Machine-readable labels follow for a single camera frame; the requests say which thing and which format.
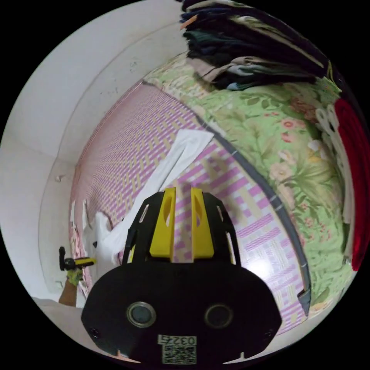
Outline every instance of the screw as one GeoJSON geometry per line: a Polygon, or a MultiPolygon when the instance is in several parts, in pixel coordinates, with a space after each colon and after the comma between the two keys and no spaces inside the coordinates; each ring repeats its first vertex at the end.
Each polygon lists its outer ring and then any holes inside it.
{"type": "Polygon", "coordinates": [[[94,328],[91,328],[91,329],[90,329],[90,334],[91,334],[94,338],[99,338],[99,337],[100,337],[99,332],[97,331],[97,329],[94,329],[94,328]]]}

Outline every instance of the white fabric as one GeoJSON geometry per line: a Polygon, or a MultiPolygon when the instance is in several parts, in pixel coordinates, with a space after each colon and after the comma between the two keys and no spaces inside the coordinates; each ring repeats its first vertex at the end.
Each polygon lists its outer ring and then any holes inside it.
{"type": "Polygon", "coordinates": [[[111,230],[109,219],[102,212],[95,215],[94,225],[84,228],[86,235],[82,238],[84,243],[90,245],[93,239],[97,240],[97,263],[89,268],[93,284],[119,265],[117,254],[124,249],[127,232],[144,200],[154,193],[165,189],[173,180],[195,161],[197,156],[206,148],[213,138],[213,134],[199,130],[179,130],[176,139],[165,159],[154,170],[146,184],[136,196],[131,210],[124,219],[111,230]]]}
{"type": "Polygon", "coordinates": [[[76,201],[74,200],[72,202],[72,205],[71,205],[71,215],[70,215],[70,218],[69,218],[72,225],[74,225],[74,208],[75,208],[75,205],[76,205],[76,201]]]}
{"type": "Polygon", "coordinates": [[[349,259],[352,259],[353,234],[355,226],[355,197],[350,163],[345,146],[338,131],[339,121],[334,107],[329,104],[326,109],[316,109],[316,118],[319,121],[319,128],[327,134],[323,136],[325,138],[324,142],[329,147],[332,146],[335,149],[337,164],[344,179],[345,195],[343,205],[343,222],[345,224],[350,224],[344,255],[349,259]]]}

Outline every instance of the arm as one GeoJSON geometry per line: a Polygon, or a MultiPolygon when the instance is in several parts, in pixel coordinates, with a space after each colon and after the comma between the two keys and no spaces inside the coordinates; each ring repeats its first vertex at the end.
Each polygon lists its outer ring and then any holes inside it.
{"type": "Polygon", "coordinates": [[[76,302],[77,302],[77,286],[74,286],[67,279],[64,285],[62,295],[59,298],[59,303],[65,304],[66,306],[76,307],[76,302]]]}
{"type": "Polygon", "coordinates": [[[67,280],[62,291],[62,295],[59,298],[59,303],[65,304],[66,306],[76,307],[77,302],[77,285],[82,279],[82,270],[75,269],[67,272],[67,280]]]}

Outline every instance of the hand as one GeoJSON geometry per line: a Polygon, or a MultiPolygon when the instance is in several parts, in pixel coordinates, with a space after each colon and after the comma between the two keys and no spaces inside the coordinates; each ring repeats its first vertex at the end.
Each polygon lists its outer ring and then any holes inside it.
{"type": "Polygon", "coordinates": [[[77,286],[78,282],[83,279],[83,273],[81,269],[69,270],[67,272],[67,280],[73,285],[77,286]]]}

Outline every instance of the green floral blanket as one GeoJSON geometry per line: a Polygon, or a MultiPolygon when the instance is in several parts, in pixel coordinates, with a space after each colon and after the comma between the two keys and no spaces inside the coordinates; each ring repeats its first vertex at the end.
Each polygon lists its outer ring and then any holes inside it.
{"type": "Polygon", "coordinates": [[[300,235],[311,305],[322,305],[340,294],[352,274],[351,266],[343,265],[343,182],[315,115],[337,92],[327,79],[217,90],[197,77],[185,57],[175,57],[144,80],[196,112],[269,182],[300,235]]]}

